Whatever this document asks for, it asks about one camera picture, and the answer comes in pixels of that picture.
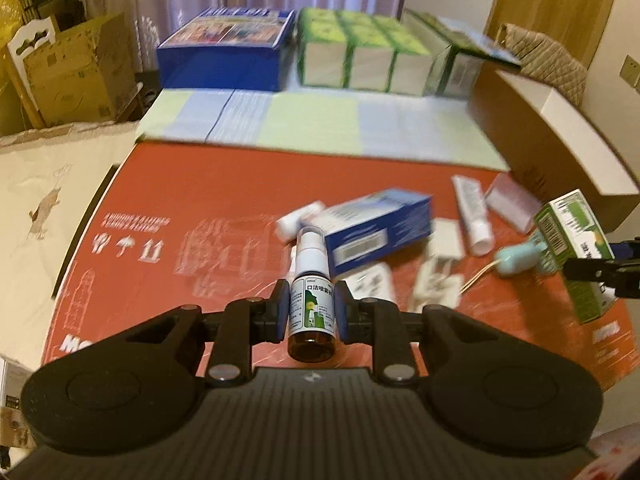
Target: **red cardboard surface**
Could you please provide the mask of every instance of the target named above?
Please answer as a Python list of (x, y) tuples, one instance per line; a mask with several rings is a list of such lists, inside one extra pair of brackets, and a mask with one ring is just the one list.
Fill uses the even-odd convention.
[[(333, 205), (399, 187), (433, 196), (434, 217), (459, 218), (451, 176), (495, 171), (219, 146), (141, 143), (120, 168), (88, 225), (60, 289), (43, 362), (82, 348), (185, 303), (204, 312), (234, 299), (268, 296), (289, 267), (275, 221), (314, 200)], [(490, 214), (496, 247), (520, 243)], [(406, 309), (421, 247), (386, 261)], [(467, 257), (454, 269), (471, 277), (492, 258)], [(459, 311), (579, 362), (603, 388), (638, 362), (630, 317), (618, 300), (580, 325), (560, 276), (491, 274), (462, 297)], [(303, 366), (286, 343), (254, 348), (254, 365)], [(340, 345), (326, 367), (370, 365), (370, 349)]]

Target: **electrical socket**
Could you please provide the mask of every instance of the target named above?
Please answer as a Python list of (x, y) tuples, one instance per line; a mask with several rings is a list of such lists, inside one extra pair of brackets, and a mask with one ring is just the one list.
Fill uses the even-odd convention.
[(631, 56), (626, 56), (625, 62), (620, 69), (620, 77), (629, 85), (635, 87), (638, 79), (640, 79), (640, 63)]

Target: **blue box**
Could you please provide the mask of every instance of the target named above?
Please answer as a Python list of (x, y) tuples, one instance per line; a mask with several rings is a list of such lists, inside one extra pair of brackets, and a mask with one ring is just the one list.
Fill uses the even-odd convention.
[(207, 9), (157, 50), (164, 88), (279, 91), (293, 10)]
[(387, 189), (303, 219), (324, 232), (332, 278), (431, 235), (431, 197)]

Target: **ribbed gray surface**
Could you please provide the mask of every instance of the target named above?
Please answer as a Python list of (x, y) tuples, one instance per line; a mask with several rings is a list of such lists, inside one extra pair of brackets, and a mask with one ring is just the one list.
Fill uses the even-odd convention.
[(416, 394), (375, 384), (365, 369), (261, 368), (248, 385), (210, 392), (154, 446), (98, 458), (39, 447), (9, 478), (566, 480), (590, 460), (579, 449), (525, 460), (472, 448), (436, 424)]

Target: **spray bottle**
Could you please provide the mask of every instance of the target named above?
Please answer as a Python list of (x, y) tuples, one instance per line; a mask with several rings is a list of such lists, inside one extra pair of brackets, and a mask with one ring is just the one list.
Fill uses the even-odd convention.
[(298, 233), (295, 279), (289, 307), (289, 355), (319, 363), (335, 353), (334, 287), (324, 234), (316, 227)]

